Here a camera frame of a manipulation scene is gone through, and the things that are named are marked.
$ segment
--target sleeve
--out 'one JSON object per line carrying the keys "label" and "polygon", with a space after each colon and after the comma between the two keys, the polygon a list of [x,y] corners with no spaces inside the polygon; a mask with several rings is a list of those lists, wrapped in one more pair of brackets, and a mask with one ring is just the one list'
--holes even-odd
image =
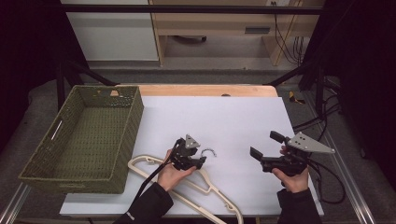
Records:
{"label": "sleeve", "polygon": [[277,193],[282,208],[278,224],[321,224],[310,189],[291,193],[282,189]]}
{"label": "sleeve", "polygon": [[173,206],[173,201],[168,192],[158,183],[153,183],[137,199],[126,213],[119,217],[113,224],[153,224],[160,219]]}

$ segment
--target person's left hand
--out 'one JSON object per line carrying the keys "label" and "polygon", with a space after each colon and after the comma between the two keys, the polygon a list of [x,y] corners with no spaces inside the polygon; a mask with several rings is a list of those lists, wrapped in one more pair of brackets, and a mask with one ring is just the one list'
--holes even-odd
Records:
{"label": "person's left hand", "polygon": [[[166,152],[165,160],[170,156],[172,152],[172,149],[168,149]],[[197,168],[195,166],[192,166],[190,169],[183,171],[183,170],[177,170],[172,163],[169,163],[163,167],[163,169],[160,171],[158,174],[158,180],[157,183],[163,187],[165,191],[169,191],[171,189],[174,189],[180,181],[188,176],[191,175],[192,172],[194,172]]]}

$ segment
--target white cabinet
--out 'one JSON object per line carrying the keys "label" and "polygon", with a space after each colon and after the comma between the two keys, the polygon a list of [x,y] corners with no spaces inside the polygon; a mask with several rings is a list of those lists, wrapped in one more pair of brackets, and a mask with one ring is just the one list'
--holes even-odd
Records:
{"label": "white cabinet", "polygon": [[[63,4],[147,5],[147,0],[62,0]],[[67,12],[87,61],[158,61],[149,13]]]}

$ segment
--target person's right hand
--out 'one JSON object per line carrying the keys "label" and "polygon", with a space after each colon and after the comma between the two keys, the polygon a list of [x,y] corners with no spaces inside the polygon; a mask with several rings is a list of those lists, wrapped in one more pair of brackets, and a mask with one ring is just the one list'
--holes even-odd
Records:
{"label": "person's right hand", "polygon": [[[285,154],[287,152],[286,147],[282,146],[280,153]],[[299,175],[288,176],[285,175],[281,170],[274,168],[272,173],[283,182],[287,191],[292,193],[301,192],[308,189],[308,167],[306,167]]]}

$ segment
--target green woven basket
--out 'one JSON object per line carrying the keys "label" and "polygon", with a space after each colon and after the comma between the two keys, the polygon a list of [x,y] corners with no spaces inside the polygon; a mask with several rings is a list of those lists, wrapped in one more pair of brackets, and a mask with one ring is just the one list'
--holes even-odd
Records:
{"label": "green woven basket", "polygon": [[60,193],[123,193],[143,115],[137,86],[75,86],[19,179]]}

